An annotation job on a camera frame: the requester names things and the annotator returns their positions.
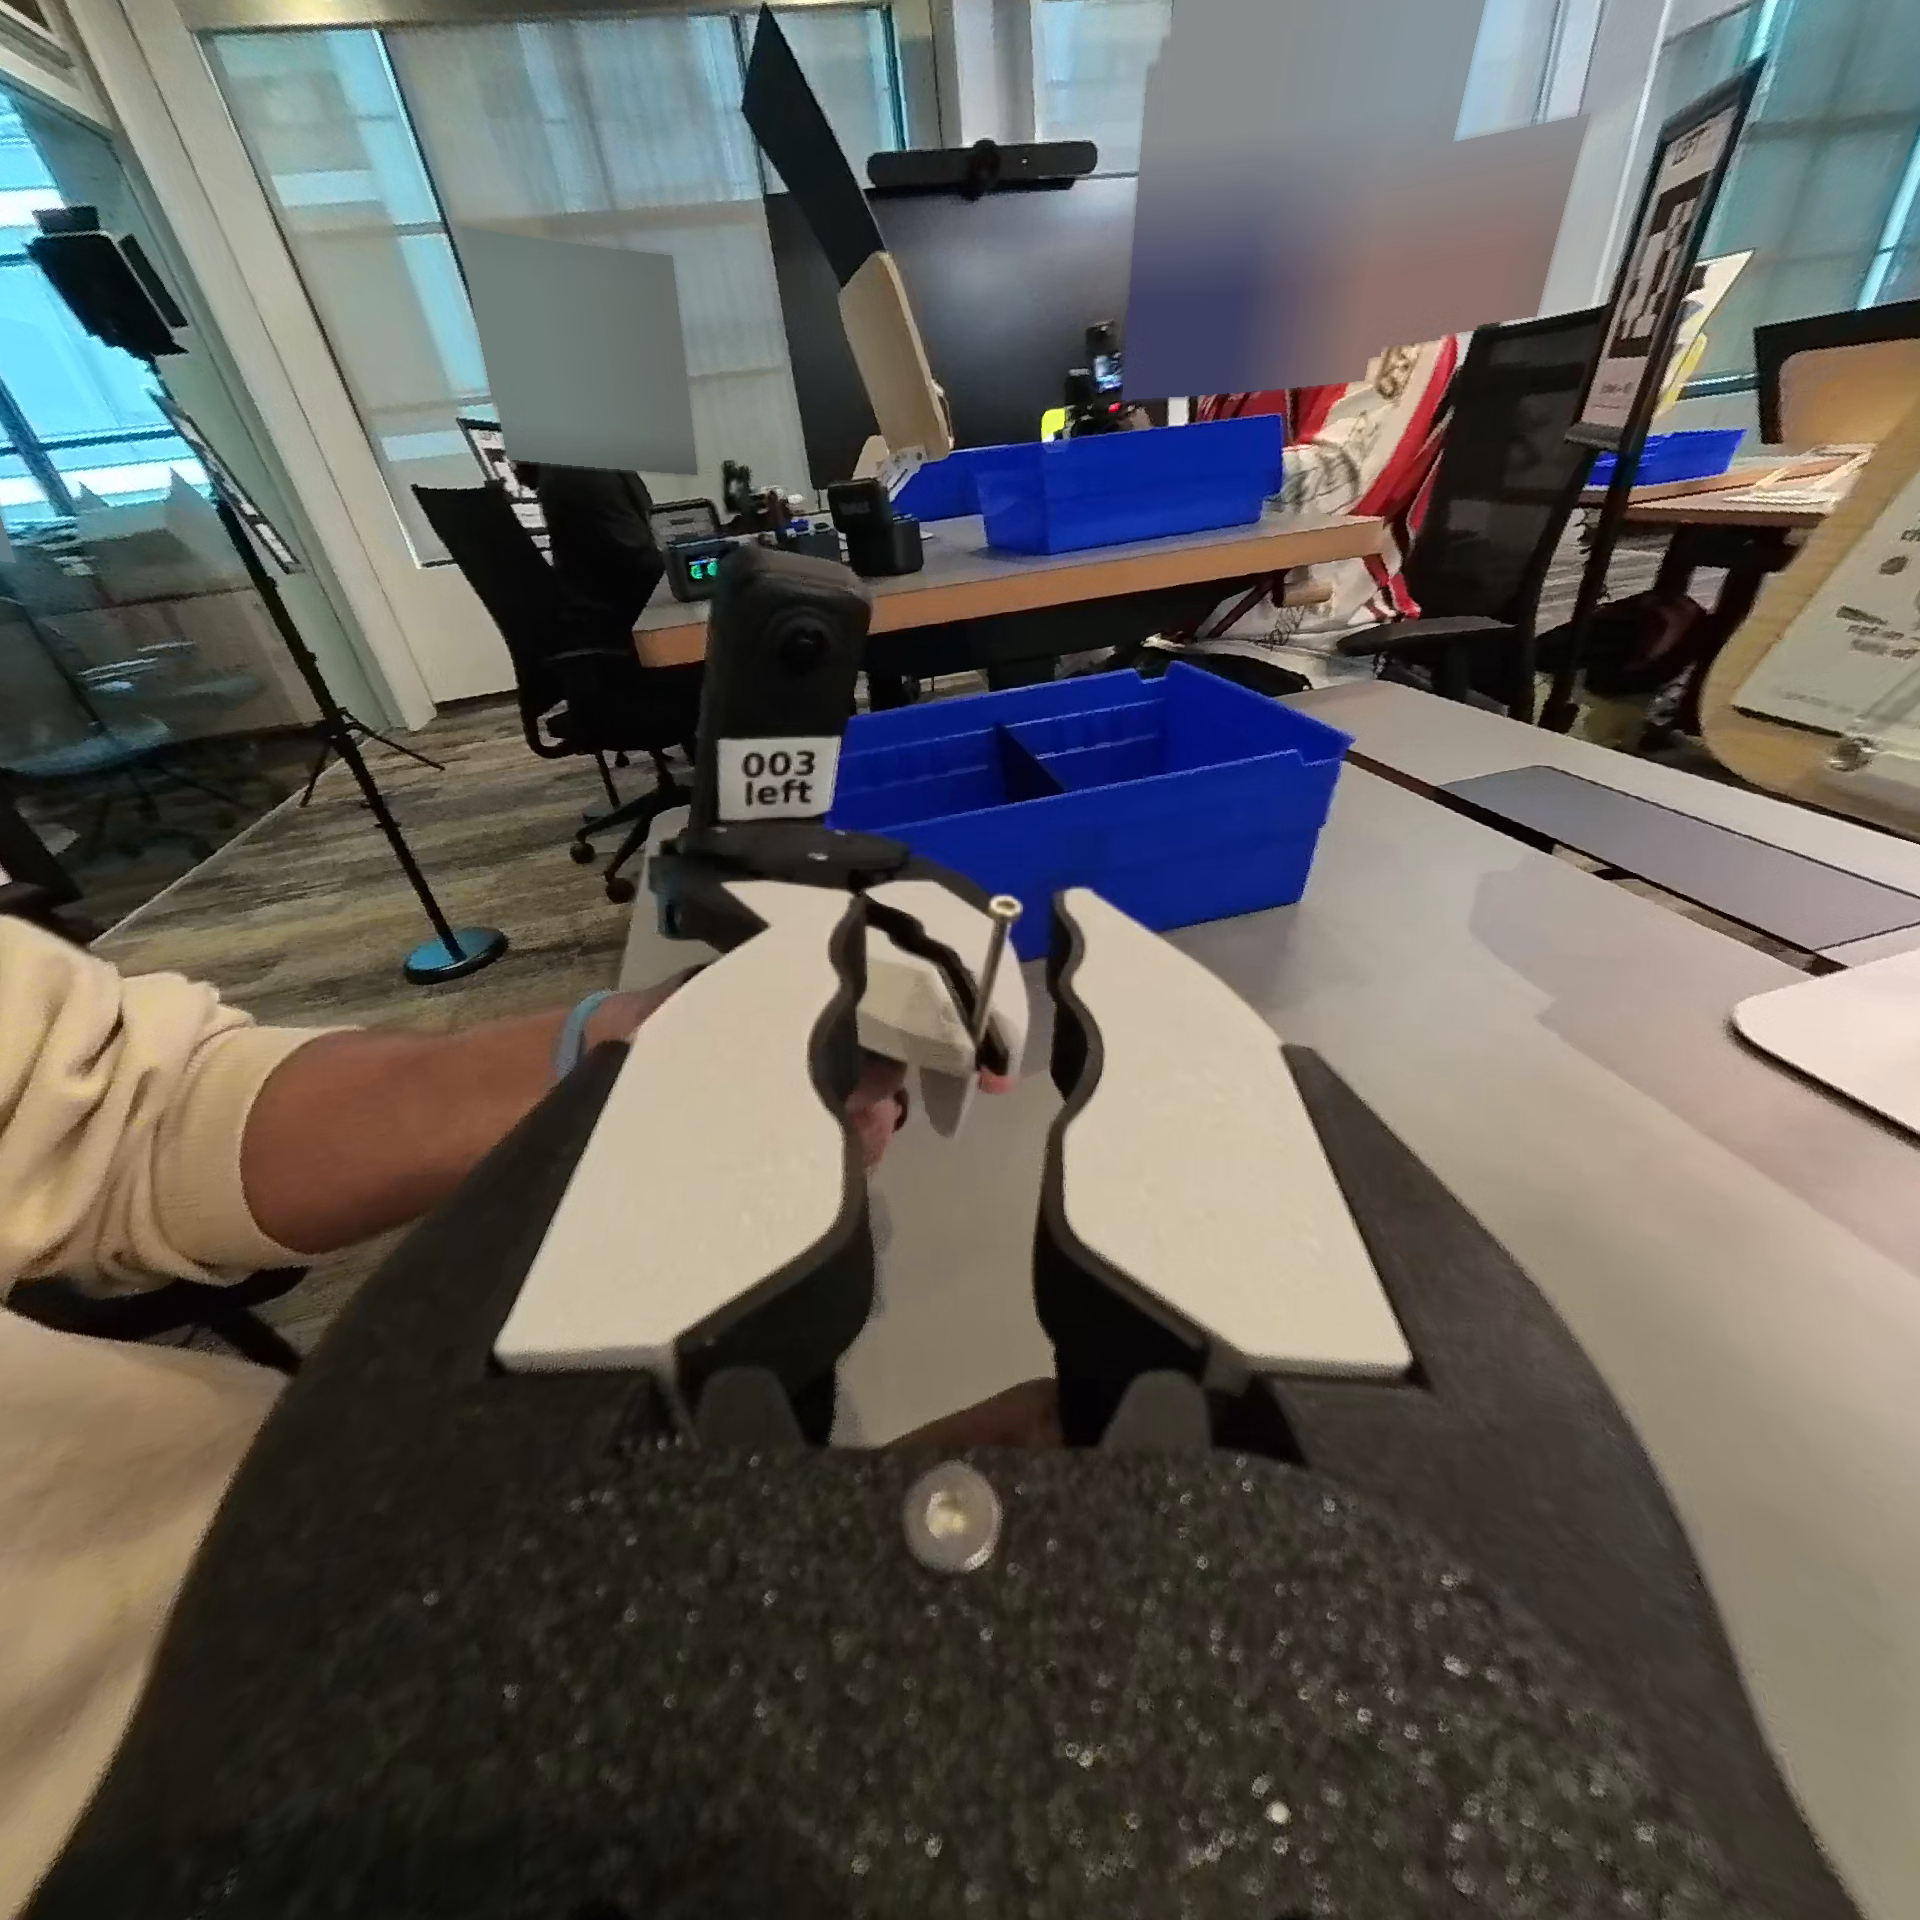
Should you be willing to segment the instruction sheet on stand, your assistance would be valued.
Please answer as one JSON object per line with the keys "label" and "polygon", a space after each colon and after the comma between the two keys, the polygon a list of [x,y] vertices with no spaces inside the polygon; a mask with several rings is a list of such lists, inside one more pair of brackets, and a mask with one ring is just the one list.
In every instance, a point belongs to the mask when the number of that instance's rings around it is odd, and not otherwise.
{"label": "instruction sheet on stand", "polygon": [[1906,414],[1860,463],[1856,486],[1813,529],[1790,569],[1775,569],[1752,610],[1722,639],[1716,661],[1701,678],[1701,741],[1706,754],[1750,786],[1813,806],[1847,824],[1891,830],[1912,837],[1891,806],[1839,795],[1829,779],[1832,741],[1779,721],[1758,721],[1736,709],[1741,682],[1771,661],[1790,623],[1802,615],[1817,586],[1853,557],[1853,546],[1873,529],[1873,519],[1906,486],[1920,463],[1920,414]]}

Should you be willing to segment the black battery charger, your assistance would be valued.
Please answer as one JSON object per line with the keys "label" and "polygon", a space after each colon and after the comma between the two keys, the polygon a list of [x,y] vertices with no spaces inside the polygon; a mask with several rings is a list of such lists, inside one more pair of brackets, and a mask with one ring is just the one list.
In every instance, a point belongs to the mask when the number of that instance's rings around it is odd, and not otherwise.
{"label": "black battery charger", "polygon": [[849,575],[905,583],[923,569],[923,529],[921,519],[895,510],[877,479],[827,483],[822,501],[841,529]]}

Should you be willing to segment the person's cream sweater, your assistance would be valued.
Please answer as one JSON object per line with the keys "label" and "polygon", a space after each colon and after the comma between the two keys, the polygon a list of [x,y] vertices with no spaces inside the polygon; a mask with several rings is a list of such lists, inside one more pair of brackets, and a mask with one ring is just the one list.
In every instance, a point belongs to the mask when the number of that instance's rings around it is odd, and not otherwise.
{"label": "person's cream sweater", "polygon": [[240,1356],[0,1315],[0,1912],[94,1807],[277,1396]]}

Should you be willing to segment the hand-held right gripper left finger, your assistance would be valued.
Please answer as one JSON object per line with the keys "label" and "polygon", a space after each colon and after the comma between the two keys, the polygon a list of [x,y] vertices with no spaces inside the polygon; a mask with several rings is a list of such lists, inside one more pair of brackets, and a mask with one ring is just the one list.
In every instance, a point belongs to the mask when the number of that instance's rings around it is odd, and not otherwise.
{"label": "hand-held right gripper left finger", "polygon": [[871,1313],[867,1161],[845,1113],[867,922],[861,905],[732,910],[749,941],[627,1038],[496,1361],[641,1375],[683,1409],[760,1366],[822,1447],[841,1356]]}

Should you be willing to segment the black video conference bar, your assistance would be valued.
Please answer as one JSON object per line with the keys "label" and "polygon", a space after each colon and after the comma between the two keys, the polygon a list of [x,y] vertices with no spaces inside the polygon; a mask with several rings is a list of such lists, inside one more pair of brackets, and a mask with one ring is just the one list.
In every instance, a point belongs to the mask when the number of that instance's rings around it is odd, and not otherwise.
{"label": "black video conference bar", "polygon": [[995,141],[975,140],[965,148],[877,148],[867,153],[871,196],[1009,196],[1009,187],[1069,187],[1100,171],[1090,140],[1045,140],[1045,141]]}

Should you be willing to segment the wooden office desk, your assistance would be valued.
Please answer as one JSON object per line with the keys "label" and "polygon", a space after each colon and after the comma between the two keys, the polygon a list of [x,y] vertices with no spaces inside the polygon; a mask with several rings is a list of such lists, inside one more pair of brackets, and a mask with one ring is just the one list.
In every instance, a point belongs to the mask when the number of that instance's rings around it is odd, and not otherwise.
{"label": "wooden office desk", "polygon": [[1767,583],[1847,505],[1867,457],[1873,441],[1817,441],[1716,479],[1631,486],[1628,523],[1666,536],[1655,592],[1683,595],[1693,569]]}
{"label": "wooden office desk", "polygon": [[1177,626],[1267,575],[1371,557],[1379,542],[1387,519],[1267,510],[1239,529],[1015,557],[990,546],[985,519],[934,519],[923,564],[867,586],[867,651],[911,678],[1009,672]]}

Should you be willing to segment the brown cardboard sheet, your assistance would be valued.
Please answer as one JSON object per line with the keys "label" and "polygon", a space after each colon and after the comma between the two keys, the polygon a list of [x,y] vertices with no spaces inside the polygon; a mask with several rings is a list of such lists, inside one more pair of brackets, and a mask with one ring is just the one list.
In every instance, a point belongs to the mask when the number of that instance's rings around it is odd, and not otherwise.
{"label": "brown cardboard sheet", "polygon": [[871,406],[871,429],[893,455],[946,457],[954,424],[946,395],[923,361],[923,338],[895,273],[895,260],[877,247],[841,280],[841,325]]}

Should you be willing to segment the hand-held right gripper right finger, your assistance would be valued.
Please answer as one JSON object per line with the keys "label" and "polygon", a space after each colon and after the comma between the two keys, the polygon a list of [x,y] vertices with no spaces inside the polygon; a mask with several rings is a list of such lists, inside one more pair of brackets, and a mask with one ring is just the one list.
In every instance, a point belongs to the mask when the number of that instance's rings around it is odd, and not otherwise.
{"label": "hand-held right gripper right finger", "polygon": [[1052,899],[1045,1343],[1100,1447],[1151,1388],[1170,1423],[1277,1433],[1279,1377],[1422,1377],[1279,1036],[1100,891]]}

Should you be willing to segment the printed instruction sheet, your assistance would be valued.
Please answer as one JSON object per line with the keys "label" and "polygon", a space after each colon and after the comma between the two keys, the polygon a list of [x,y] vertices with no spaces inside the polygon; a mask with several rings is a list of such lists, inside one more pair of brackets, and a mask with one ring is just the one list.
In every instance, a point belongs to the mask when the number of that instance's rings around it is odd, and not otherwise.
{"label": "printed instruction sheet", "polygon": [[1847,737],[1912,678],[1920,657],[1920,479],[1867,505],[1856,483],[1779,569],[1771,651],[1736,710]]}

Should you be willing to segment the person's left hand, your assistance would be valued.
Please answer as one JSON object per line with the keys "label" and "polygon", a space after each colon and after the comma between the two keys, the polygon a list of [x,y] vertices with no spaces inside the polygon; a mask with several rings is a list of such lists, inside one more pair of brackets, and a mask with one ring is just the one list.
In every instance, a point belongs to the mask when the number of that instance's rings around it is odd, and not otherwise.
{"label": "person's left hand", "polygon": [[861,1150],[861,1173],[871,1173],[893,1140],[907,1125],[907,1068],[861,1044],[845,1098],[845,1125]]}

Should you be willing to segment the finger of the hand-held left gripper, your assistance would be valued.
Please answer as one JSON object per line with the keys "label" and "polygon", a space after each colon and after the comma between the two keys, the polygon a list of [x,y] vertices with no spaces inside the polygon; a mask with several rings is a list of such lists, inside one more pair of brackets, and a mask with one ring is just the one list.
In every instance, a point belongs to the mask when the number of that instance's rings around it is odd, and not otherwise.
{"label": "finger of the hand-held left gripper", "polygon": [[1015,1077],[1031,1044],[1031,982],[1008,941],[995,1029],[973,1056],[973,993],[990,948],[990,910],[944,880],[871,887],[871,1049],[933,1077]]}
{"label": "finger of the hand-held left gripper", "polygon": [[717,880],[717,1079],[767,1140],[944,1135],[990,1077],[990,899],[973,880]]}

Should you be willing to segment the black flag panel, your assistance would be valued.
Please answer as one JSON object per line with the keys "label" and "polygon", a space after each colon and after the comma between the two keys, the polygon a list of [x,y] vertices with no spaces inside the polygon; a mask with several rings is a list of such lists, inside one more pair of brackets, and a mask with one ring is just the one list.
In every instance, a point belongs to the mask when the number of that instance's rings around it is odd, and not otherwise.
{"label": "black flag panel", "polygon": [[781,338],[802,424],[802,473],[809,486],[827,486],[849,479],[871,439],[871,403],[857,380],[841,293],[877,260],[887,233],[768,4],[760,4],[750,22],[739,117],[760,162],[776,171],[767,225]]}

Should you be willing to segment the blue plastic bin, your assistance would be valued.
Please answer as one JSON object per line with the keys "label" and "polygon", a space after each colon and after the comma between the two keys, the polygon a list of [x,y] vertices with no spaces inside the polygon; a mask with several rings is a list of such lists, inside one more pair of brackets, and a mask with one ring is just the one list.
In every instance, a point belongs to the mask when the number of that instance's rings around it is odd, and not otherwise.
{"label": "blue plastic bin", "polygon": [[975,519],[975,457],[995,446],[954,446],[944,457],[911,463],[893,505],[921,523]]}
{"label": "blue plastic bin", "polygon": [[[998,724],[1069,795],[998,806]],[[905,837],[990,899],[1021,899],[1009,948],[1045,961],[1069,887],[1151,929],[1298,905],[1346,754],[1346,729],[1201,668],[1090,672],[857,710],[827,830]]]}
{"label": "blue plastic bin", "polygon": [[1716,483],[1736,463],[1741,439],[1741,424],[1652,429],[1631,463],[1631,486]]}
{"label": "blue plastic bin", "polygon": [[973,446],[990,549],[1065,557],[1249,529],[1279,486],[1279,414]]}

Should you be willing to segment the black wall display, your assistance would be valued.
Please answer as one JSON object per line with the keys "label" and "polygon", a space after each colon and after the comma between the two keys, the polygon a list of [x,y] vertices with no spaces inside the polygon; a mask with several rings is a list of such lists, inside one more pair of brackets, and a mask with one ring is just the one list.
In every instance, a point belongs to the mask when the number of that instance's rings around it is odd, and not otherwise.
{"label": "black wall display", "polygon": [[1139,177],[1015,181],[995,196],[867,196],[905,270],[954,441],[1037,441],[1090,368],[1090,325],[1124,346]]}

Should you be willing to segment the grey table hatch cover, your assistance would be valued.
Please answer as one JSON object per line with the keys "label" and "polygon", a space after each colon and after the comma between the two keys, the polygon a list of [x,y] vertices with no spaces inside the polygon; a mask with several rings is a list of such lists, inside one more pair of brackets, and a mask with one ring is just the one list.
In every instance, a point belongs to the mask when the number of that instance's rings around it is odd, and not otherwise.
{"label": "grey table hatch cover", "polygon": [[1444,779],[1436,799],[1517,837],[1579,848],[1712,922],[1832,967],[1847,948],[1906,952],[1920,929],[1906,891],[1554,762]]}

